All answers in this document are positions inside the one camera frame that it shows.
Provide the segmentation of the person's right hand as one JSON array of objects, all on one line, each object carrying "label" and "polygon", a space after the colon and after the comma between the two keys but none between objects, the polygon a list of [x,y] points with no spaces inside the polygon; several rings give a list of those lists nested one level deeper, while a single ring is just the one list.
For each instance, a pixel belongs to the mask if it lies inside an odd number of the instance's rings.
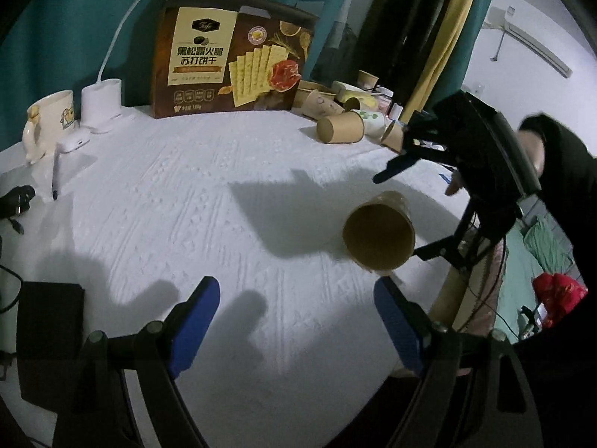
[{"label": "person's right hand", "polygon": [[[546,150],[543,140],[534,131],[518,131],[517,138],[520,146],[525,151],[538,178],[543,175]],[[446,196],[455,195],[463,187],[462,176],[458,171],[452,173],[450,183],[445,190]]]}]

